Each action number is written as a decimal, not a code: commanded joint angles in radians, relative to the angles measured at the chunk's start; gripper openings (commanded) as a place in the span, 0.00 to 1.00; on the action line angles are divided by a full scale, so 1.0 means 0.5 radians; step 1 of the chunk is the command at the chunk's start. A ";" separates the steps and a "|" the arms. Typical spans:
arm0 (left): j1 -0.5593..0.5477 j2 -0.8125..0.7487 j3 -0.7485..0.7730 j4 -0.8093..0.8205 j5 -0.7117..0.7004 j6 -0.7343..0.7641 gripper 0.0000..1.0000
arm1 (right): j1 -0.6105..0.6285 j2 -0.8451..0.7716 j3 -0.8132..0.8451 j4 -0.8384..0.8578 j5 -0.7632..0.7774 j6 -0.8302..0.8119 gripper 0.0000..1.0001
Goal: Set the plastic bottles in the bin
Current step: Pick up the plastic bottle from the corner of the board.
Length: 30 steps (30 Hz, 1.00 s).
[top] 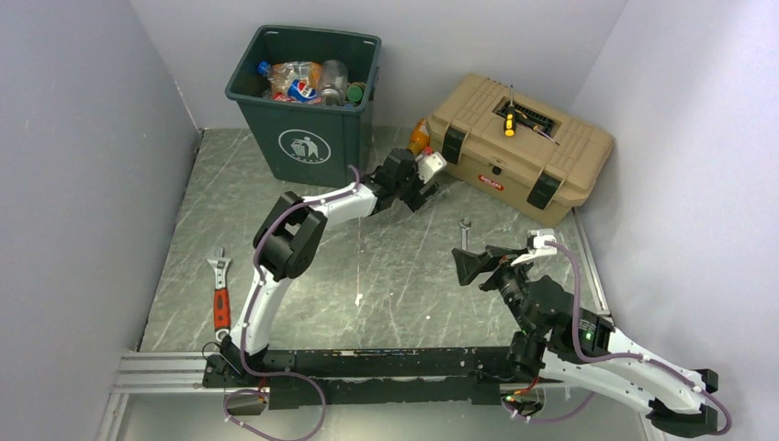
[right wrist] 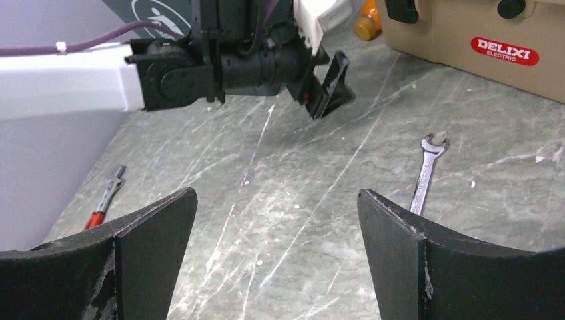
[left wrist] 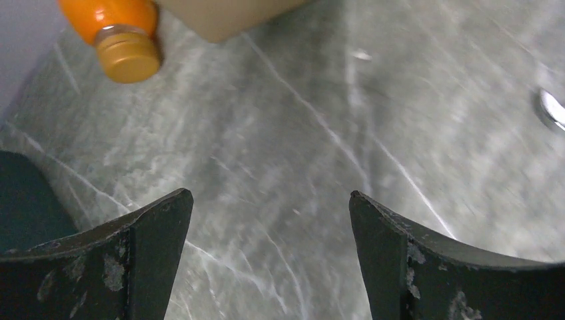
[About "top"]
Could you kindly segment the orange bottle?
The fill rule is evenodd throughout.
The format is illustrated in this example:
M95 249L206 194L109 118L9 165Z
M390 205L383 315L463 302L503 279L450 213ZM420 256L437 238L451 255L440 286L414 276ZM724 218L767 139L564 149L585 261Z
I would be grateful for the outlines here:
M430 144L430 132L427 118L421 118L414 127L407 149L414 155L420 154Z

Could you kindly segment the clear bottle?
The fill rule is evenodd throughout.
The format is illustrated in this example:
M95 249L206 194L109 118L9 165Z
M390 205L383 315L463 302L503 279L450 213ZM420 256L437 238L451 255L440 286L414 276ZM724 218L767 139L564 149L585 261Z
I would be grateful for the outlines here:
M348 69L340 61L327 60L322 63L318 94L327 106L342 106L346 100Z

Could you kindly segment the pepsi bottle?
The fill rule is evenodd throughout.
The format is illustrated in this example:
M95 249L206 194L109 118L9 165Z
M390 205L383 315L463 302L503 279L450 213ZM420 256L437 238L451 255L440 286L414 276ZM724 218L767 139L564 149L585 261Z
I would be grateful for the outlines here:
M283 102L319 104L322 98L317 91L322 66L316 62L260 62L257 72L269 83L264 98Z

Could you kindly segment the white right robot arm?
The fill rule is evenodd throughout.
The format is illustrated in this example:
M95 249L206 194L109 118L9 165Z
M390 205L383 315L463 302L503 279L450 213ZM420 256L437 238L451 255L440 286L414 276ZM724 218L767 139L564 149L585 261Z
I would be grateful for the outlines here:
M556 253L571 264L573 292L549 276L527 275L534 259ZM581 306L581 271L566 246L544 240L524 249L489 245L480 254L457 248L451 254L459 284L487 275L480 290L498 291L518 325L505 359L512 378L571 382L622 401L669 435L731 430L732 414L715 396L716 371L673 365Z

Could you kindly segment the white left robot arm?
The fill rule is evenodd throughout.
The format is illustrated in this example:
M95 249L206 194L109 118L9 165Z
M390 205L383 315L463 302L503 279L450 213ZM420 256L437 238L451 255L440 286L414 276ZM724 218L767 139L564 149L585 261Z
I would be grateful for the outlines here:
M220 343L228 374L243 386L263 376L282 299L309 269L327 228L376 215L396 200L418 210L436 191L435 177L445 168L443 155L431 149L393 149L366 175L353 168L345 187L315 196L280 196L254 238L254 275L238 322Z

